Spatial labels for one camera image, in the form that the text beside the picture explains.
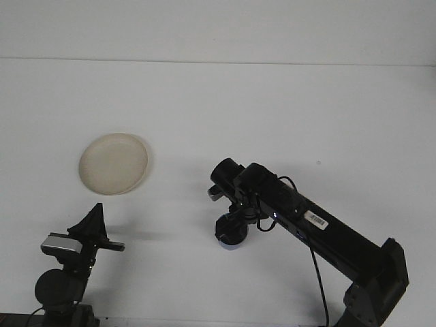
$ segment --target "camera mount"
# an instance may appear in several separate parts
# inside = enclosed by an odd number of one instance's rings
[[[41,250],[56,257],[63,269],[45,272],[35,285],[35,297],[45,310],[42,327],[98,327],[92,306],[80,305],[98,249],[124,251],[123,243],[109,241],[103,205],[97,203],[68,234],[50,233]]]

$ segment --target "barcode label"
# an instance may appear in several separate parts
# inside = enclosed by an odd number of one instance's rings
[[[321,230],[325,230],[328,226],[328,222],[324,219],[318,217],[316,214],[314,214],[311,211],[306,211],[305,213],[305,219],[310,221],[313,225],[318,227]]]

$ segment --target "wire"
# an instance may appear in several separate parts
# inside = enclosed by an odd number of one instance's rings
[[[324,305],[324,312],[326,314],[326,327],[328,327],[329,323],[330,323],[330,317],[328,314],[328,308],[327,308],[327,302],[326,302],[326,295],[324,293],[324,287],[322,286],[322,280],[321,280],[321,273],[320,273],[320,269],[318,268],[318,263],[316,261],[316,257],[315,257],[315,252],[313,250],[312,247],[312,243],[310,241],[310,238],[307,237],[307,244],[309,245],[309,249],[311,250],[311,255],[312,255],[312,259],[313,259],[313,264],[315,265],[315,270],[316,270],[316,276],[318,278],[318,283],[320,285],[320,290],[321,290],[321,297],[322,297],[322,304]]]
[[[295,186],[295,183],[293,182],[292,179],[290,179],[290,178],[287,177],[287,176],[281,176],[281,177],[279,177],[279,179],[285,179],[285,180],[289,181],[289,183],[291,183],[292,187],[293,187],[293,188],[298,192],[298,190],[297,190],[297,186]]]
[[[30,316],[27,318],[25,327],[29,327],[30,319],[35,315],[35,313],[37,313],[39,310],[42,310],[42,309],[43,309],[43,307],[40,307],[39,309],[36,309],[34,312],[32,312],[30,314]]]
[[[279,177],[279,179],[285,179],[285,180],[289,181],[289,183],[291,183],[291,185],[295,189],[295,191],[298,192],[297,187],[295,186],[295,183],[288,176],[281,176],[281,177]],[[312,255],[312,259],[313,259],[313,265],[315,266],[316,276],[318,278],[318,284],[320,285],[322,304],[324,306],[324,311],[325,311],[325,314],[326,314],[326,327],[328,327],[328,325],[330,323],[330,316],[328,314],[326,294],[324,293],[324,287],[322,285],[320,269],[318,267],[318,263],[317,263],[316,257],[315,257],[315,252],[313,250],[312,242],[311,242],[311,239],[309,237],[309,230],[310,230],[310,226],[309,226],[308,233],[307,233],[307,244],[309,246],[309,249],[311,250],[311,255]]]
[[[260,226],[260,219],[258,219],[258,222],[256,223],[256,226],[258,227],[258,230],[260,230],[261,232],[269,232],[270,230],[273,230],[273,228],[276,226],[277,222],[274,220],[271,223],[271,226],[267,229],[264,230],[261,226]]]

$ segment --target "white plate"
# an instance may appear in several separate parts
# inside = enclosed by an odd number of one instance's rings
[[[79,162],[79,175],[91,191],[104,195],[133,189],[145,175],[149,157],[131,134],[115,133],[92,142]]]

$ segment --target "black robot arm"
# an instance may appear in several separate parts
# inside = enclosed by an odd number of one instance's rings
[[[378,247],[256,163],[245,168],[225,159],[211,180],[212,200],[225,196],[232,202],[217,221],[220,241],[238,244],[248,224],[271,217],[352,280],[336,327],[384,323],[409,285],[403,249],[393,238]]]

